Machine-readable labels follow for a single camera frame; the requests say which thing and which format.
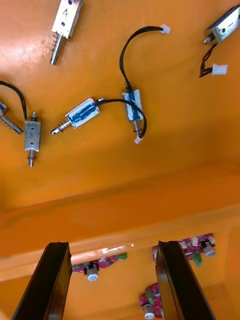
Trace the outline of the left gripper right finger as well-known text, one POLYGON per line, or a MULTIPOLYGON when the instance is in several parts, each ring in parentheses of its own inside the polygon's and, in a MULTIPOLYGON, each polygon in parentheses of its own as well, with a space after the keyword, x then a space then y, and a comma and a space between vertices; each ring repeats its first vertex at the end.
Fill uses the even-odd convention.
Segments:
POLYGON ((195 273, 177 241, 158 242, 156 277, 164 319, 216 319, 195 273))

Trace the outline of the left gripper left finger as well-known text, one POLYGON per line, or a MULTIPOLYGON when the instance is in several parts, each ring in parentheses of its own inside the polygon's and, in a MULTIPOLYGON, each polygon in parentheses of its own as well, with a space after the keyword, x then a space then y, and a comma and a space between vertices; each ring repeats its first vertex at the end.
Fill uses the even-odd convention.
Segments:
POLYGON ((49 243, 12 316, 13 320, 61 320, 72 275, 68 242, 49 243))

